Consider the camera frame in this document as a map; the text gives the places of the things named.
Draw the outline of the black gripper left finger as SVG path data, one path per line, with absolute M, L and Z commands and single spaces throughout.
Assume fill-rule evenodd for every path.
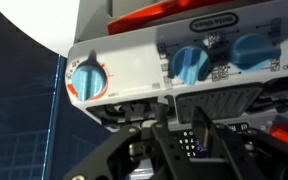
M 153 105 L 151 125 L 124 125 L 70 169 L 63 180 L 126 180 L 143 160 L 149 160 L 149 180 L 195 180 L 194 166 L 167 127 L 167 108 Z

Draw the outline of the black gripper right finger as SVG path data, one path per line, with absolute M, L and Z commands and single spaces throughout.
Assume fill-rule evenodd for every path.
M 234 132 L 200 107 L 190 120 L 207 151 L 206 158 L 192 161 L 199 180 L 288 180 L 288 143 L 256 128 Z

